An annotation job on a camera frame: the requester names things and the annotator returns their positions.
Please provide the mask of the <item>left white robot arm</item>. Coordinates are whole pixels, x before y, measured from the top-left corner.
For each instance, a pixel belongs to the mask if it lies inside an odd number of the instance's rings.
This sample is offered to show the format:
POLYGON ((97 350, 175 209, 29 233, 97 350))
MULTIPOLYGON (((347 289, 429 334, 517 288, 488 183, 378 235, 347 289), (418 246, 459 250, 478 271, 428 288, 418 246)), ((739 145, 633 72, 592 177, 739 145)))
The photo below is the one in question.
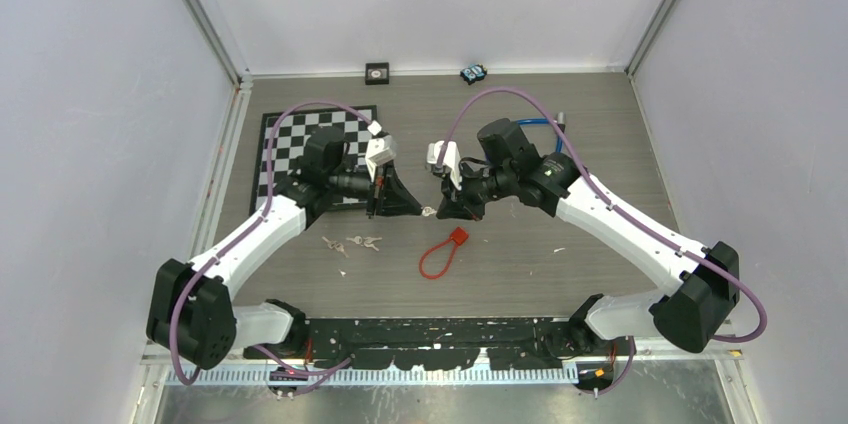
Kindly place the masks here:
POLYGON ((339 197, 364 199, 368 217, 419 216, 422 205, 400 181, 394 138, 376 123, 364 166, 353 168, 349 144, 337 127, 315 130, 288 174, 271 185, 271 197, 243 224, 207 251, 158 269, 145 333, 175 360, 197 368, 217 366, 233 349, 270 345, 280 356, 298 356, 307 342, 304 316, 269 299, 235 306, 233 298, 279 248, 302 234, 339 197))

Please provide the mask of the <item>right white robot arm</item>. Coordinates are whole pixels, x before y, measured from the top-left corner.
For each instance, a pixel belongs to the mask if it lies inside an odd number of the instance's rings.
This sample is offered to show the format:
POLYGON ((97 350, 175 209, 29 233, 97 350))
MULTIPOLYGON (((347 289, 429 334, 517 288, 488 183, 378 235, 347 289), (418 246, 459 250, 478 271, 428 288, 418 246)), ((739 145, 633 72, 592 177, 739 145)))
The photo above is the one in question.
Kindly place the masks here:
POLYGON ((442 178, 437 218, 479 221, 488 203, 516 197, 588 232, 656 287, 627 296, 590 296, 566 327, 577 350, 596 354, 610 341, 633 336, 663 337, 700 353, 715 339, 739 301, 738 288, 727 279, 739 275, 739 255, 731 246, 708 247, 676 234, 579 171, 570 156, 540 154, 515 121, 493 121, 477 139, 481 160, 461 157, 453 142, 429 144, 427 165, 442 178))

